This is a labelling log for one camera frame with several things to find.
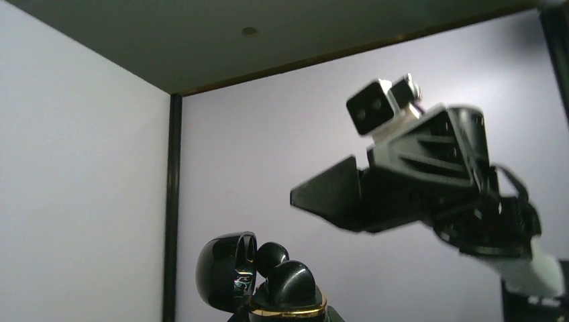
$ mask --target white wall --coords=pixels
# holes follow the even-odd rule
[[[0,321],[160,320],[168,100],[0,1]]]
[[[346,99],[407,72],[425,106],[483,108],[491,158],[527,183],[545,249],[569,257],[569,131],[532,11],[187,97],[177,321],[228,318],[199,298],[195,262],[211,238],[241,230],[305,262],[347,322],[501,321],[499,277],[424,226],[356,235],[289,206],[291,188],[349,154],[367,165]]]

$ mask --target ceiling hole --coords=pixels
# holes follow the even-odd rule
[[[254,27],[245,27],[243,29],[241,29],[241,35],[248,37],[248,38],[252,38],[257,36],[257,29]]]

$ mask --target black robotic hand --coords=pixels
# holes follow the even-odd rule
[[[257,272],[266,280],[255,289]],[[198,259],[196,283],[208,305],[233,313],[230,322],[344,322],[306,265],[290,260],[287,250],[274,242],[257,249],[251,232],[207,243]]]
[[[410,75],[377,80],[348,100],[362,136],[371,136],[369,167],[353,156],[291,191],[291,205],[342,229],[379,233],[422,221],[460,252],[530,258],[539,217],[521,181],[491,166],[484,115],[470,106],[416,106]],[[502,171],[518,195],[500,195]]]

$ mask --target vertical black pole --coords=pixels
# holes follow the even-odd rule
[[[170,97],[162,322],[174,322],[176,319],[176,266],[178,256],[178,201],[180,195],[182,99],[182,95],[180,94],[173,94]]]
[[[569,3],[543,9],[540,19],[569,121]]]

